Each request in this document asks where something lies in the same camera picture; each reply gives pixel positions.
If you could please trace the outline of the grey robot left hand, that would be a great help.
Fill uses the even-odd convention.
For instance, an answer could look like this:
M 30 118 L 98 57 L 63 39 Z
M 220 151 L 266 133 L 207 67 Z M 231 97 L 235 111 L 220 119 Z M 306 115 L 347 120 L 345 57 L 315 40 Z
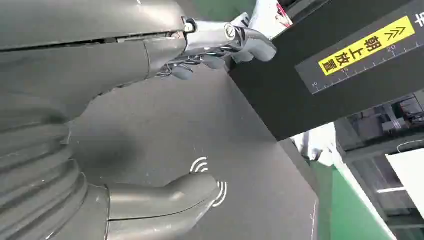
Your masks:
M 117 88 L 217 69 L 224 57 L 271 61 L 263 33 L 188 17 L 174 0 L 0 3 L 0 237 L 173 240 L 220 196 L 206 172 L 162 187 L 88 182 L 69 122 Z

